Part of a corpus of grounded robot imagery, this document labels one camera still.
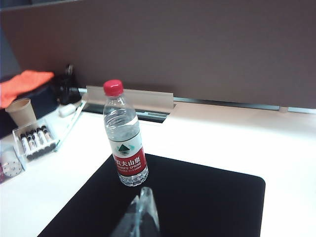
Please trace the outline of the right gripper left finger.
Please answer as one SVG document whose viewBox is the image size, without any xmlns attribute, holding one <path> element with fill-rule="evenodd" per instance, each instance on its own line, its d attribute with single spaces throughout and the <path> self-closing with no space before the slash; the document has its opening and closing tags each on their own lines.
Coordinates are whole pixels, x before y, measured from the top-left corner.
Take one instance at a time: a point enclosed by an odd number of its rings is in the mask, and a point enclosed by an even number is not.
<svg viewBox="0 0 316 237">
<path fill-rule="evenodd" d="M 135 237 L 136 236 L 136 213 L 139 196 L 136 195 L 128 206 L 125 214 L 120 219 L 119 223 L 112 231 L 112 237 Z"/>
</svg>

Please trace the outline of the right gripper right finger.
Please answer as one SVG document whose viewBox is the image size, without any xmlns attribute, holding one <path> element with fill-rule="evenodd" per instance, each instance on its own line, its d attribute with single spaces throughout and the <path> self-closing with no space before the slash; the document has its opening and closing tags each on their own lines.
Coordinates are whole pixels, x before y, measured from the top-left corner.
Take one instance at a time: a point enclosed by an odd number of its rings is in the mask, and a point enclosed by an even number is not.
<svg viewBox="0 0 316 237">
<path fill-rule="evenodd" d="M 137 236 L 159 237 L 160 226 L 154 194 L 151 188 L 143 187 L 137 204 Z"/>
</svg>

